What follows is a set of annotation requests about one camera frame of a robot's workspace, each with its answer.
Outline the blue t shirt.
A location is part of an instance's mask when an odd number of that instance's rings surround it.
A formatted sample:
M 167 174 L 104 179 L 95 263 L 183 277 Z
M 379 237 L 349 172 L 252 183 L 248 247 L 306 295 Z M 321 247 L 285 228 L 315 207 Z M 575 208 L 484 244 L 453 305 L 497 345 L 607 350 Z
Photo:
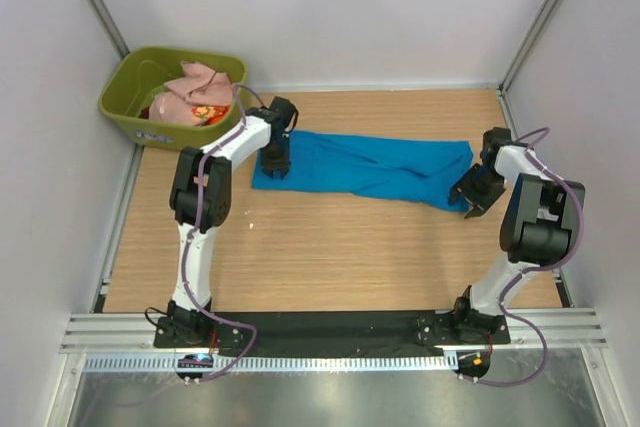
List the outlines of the blue t shirt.
M 450 211 L 468 211 L 450 189 L 471 167 L 466 141 L 419 141 L 296 130 L 290 136 L 291 168 L 271 179 L 255 165 L 256 190 L 350 193 L 357 196 L 424 203 Z

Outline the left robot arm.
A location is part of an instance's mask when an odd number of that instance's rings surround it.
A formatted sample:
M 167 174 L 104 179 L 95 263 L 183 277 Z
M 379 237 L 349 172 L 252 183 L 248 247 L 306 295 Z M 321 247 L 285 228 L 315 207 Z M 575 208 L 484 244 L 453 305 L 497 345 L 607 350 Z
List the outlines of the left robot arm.
M 156 323 L 156 347 L 202 347 L 212 337 L 220 324 L 210 313 L 212 259 L 218 230 L 231 210 L 234 170 L 258 153 L 261 173 L 285 179 L 297 119 L 295 105 L 276 97 L 267 107 L 250 108 L 217 141 L 180 152 L 169 198 L 179 231 L 179 272 Z

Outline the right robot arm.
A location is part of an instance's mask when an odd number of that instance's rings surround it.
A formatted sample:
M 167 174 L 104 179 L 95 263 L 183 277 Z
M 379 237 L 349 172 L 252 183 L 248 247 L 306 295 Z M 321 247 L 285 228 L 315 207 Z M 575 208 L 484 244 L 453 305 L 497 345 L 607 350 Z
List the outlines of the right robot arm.
M 506 308 L 531 277 L 570 259 L 584 229 L 585 188 L 549 171 L 524 139 L 494 127 L 482 138 L 479 162 L 464 141 L 411 141 L 296 131 L 293 168 L 284 189 L 349 193 L 424 203 L 466 218 L 511 194 L 499 232 L 502 251 L 454 307 L 424 321 L 429 343 L 479 344 L 505 328 Z

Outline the red orange patterned garment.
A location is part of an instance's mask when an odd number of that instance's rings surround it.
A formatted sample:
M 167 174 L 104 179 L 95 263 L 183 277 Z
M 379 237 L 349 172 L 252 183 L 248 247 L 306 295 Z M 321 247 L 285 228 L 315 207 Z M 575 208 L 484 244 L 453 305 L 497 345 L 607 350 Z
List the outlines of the red orange patterned garment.
M 196 126 L 208 126 L 224 120 L 229 112 L 230 106 L 201 105 L 191 109 L 192 120 Z

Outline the pink folded shirt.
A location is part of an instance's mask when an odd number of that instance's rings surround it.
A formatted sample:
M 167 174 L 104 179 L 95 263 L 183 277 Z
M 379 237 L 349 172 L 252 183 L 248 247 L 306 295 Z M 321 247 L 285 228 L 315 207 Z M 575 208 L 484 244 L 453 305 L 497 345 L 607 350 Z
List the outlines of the pink folded shirt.
M 193 126 L 194 106 L 225 106 L 233 102 L 232 83 L 224 72 L 199 62 L 182 62 L 183 76 L 163 84 L 149 109 L 151 121 Z

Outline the olive green plastic bin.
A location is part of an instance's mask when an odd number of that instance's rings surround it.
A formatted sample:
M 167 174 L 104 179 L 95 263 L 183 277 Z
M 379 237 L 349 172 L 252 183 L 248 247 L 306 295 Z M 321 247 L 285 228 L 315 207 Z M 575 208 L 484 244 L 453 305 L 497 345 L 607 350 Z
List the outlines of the olive green plastic bin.
M 232 88 L 248 79 L 246 65 L 236 57 L 145 47 L 130 53 L 120 64 L 101 94 L 101 112 L 139 145 L 180 151 L 216 141 L 241 120 L 241 108 L 234 97 L 227 117 L 217 124 L 193 127 L 148 119 L 148 109 L 154 97 L 163 91 L 163 84 L 183 76 L 182 62 L 199 62 L 226 73 Z

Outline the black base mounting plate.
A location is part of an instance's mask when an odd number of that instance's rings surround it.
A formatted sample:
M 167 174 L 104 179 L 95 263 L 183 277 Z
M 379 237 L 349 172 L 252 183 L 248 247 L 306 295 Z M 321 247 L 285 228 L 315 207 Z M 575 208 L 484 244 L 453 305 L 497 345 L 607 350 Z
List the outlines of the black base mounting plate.
M 436 355 L 441 346 L 487 343 L 507 345 L 510 334 L 502 315 L 452 311 L 223 312 L 224 325 L 191 311 L 157 321 L 156 348 L 208 348 L 235 357 L 257 338 L 248 352 L 263 358 L 400 358 Z

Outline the right aluminium corner post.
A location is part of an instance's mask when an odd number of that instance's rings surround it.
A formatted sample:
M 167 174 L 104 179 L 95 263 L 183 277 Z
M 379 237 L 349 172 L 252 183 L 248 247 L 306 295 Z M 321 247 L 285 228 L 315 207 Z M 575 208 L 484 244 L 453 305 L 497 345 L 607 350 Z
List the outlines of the right aluminium corner post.
M 559 8 L 563 0 L 543 0 L 540 8 L 538 9 L 533 22 L 531 23 L 524 39 L 520 43 L 516 54 L 510 63 L 503 80 L 499 84 L 499 91 L 503 96 L 513 85 L 516 77 L 523 68 L 526 60 L 530 56 L 536 43 L 542 36 L 547 25 L 552 20 L 555 12 Z

